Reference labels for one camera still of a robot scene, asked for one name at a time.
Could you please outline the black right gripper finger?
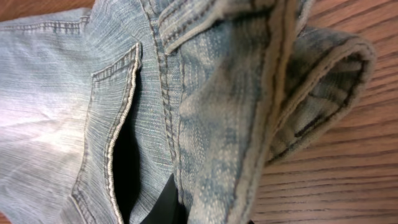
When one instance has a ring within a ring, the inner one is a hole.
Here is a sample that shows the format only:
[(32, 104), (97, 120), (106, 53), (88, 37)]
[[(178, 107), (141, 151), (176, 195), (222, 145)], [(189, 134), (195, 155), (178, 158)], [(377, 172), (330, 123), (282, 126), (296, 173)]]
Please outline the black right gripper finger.
[(178, 189), (173, 174), (141, 224), (187, 224), (186, 209), (178, 202)]

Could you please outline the light blue denim shorts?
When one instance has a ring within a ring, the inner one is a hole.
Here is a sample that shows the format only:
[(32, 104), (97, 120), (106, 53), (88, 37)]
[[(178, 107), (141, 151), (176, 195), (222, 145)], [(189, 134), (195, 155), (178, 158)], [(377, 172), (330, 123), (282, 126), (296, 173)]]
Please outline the light blue denim shorts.
[(1, 212), (141, 223), (171, 174), (187, 223), (247, 223), (266, 165), (344, 117), (376, 61), (311, 1), (96, 1), (1, 23)]

